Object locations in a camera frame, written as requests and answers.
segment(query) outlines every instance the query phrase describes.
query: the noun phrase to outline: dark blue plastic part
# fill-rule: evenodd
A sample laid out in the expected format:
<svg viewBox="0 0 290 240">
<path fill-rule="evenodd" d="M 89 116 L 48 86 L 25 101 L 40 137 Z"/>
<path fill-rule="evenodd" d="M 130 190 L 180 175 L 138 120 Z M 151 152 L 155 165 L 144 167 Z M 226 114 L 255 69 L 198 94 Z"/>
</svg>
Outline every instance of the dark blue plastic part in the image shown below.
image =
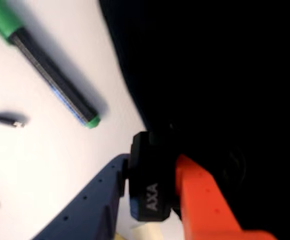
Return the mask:
<svg viewBox="0 0 290 240">
<path fill-rule="evenodd" d="M 33 240 L 112 240 L 128 159 L 113 159 Z"/>
</svg>

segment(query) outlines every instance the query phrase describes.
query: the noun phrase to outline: axa logo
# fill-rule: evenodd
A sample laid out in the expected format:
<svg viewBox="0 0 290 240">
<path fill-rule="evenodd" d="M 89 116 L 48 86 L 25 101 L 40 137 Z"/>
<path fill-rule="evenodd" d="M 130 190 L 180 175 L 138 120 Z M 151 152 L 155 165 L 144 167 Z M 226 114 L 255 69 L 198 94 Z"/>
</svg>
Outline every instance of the axa logo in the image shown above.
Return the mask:
<svg viewBox="0 0 290 240">
<path fill-rule="evenodd" d="M 157 212 L 158 211 L 158 183 L 149 185 L 147 187 L 147 205 L 146 208 Z"/>
</svg>

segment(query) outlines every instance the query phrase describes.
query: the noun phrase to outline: pen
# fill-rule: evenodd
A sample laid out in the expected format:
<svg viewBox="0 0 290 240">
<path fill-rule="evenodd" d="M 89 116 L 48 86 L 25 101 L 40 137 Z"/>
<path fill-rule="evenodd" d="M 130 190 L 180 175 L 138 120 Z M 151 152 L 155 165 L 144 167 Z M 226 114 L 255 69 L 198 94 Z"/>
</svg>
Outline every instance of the pen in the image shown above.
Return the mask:
<svg viewBox="0 0 290 240">
<path fill-rule="evenodd" d="M 23 53 L 81 123 L 90 129 L 99 124 L 97 111 L 41 49 L 4 0 L 0 0 L 0 34 Z"/>
<path fill-rule="evenodd" d="M 4 116 L 0 116 L 0 124 L 9 125 L 14 128 L 23 128 L 25 126 L 22 122 Z"/>
</svg>

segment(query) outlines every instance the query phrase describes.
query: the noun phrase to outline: white table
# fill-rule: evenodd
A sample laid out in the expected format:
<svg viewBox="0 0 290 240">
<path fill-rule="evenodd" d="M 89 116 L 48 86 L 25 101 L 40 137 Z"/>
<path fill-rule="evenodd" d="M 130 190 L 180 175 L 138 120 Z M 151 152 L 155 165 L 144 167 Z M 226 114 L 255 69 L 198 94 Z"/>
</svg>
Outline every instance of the white table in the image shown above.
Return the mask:
<svg viewBox="0 0 290 240">
<path fill-rule="evenodd" d="M 0 112 L 28 117 L 24 129 L 0 125 L 0 240 L 28 240 L 144 130 L 124 83 L 97 0 L 8 0 L 37 41 L 101 112 L 83 127 L 14 47 L 0 37 Z M 117 232 L 140 223 L 120 202 Z M 173 214 L 165 239 L 182 239 Z"/>
</svg>

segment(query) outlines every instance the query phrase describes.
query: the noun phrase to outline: black fabric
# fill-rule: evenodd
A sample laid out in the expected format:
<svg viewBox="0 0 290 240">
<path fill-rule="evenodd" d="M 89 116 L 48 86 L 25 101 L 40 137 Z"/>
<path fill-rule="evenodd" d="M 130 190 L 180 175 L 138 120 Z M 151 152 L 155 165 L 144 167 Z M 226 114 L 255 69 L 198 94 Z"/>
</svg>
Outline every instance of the black fabric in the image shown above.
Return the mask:
<svg viewBox="0 0 290 240">
<path fill-rule="evenodd" d="M 227 197 L 234 214 L 245 229 L 287 238 L 290 75 L 281 65 L 282 24 L 272 7 L 150 0 L 100 5 L 147 129 L 184 133 L 193 159 L 206 143 L 210 151 L 213 142 L 237 145 L 247 170 Z"/>
</svg>

